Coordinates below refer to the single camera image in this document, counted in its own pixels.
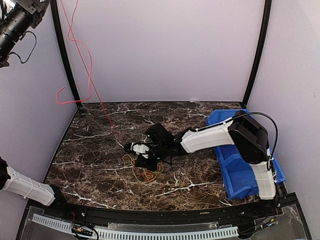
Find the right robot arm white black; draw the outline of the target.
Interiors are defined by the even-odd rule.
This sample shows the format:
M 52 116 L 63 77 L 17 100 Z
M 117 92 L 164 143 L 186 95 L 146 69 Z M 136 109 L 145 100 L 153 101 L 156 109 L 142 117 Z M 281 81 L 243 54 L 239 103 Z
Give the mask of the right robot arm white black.
M 201 128 L 187 128 L 173 135 L 162 124 L 149 127 L 145 135 L 150 142 L 132 142 L 127 152 L 137 155 L 135 166 L 156 171 L 160 161 L 171 163 L 172 158 L 186 156 L 200 150 L 233 145 L 253 171 L 262 201 L 255 205 L 255 213 L 266 217 L 275 208 L 275 174 L 272 170 L 274 147 L 269 145 L 268 131 L 254 119 L 255 112 L 238 110 L 234 116 Z

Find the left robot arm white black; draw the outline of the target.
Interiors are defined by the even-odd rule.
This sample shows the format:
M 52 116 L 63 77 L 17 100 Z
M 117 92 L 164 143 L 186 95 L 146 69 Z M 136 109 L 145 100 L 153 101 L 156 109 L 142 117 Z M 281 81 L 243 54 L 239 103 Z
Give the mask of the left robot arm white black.
M 0 67 L 8 67 L 16 43 L 29 28 L 35 29 L 43 20 L 49 0 L 2 0 L 0 2 Z

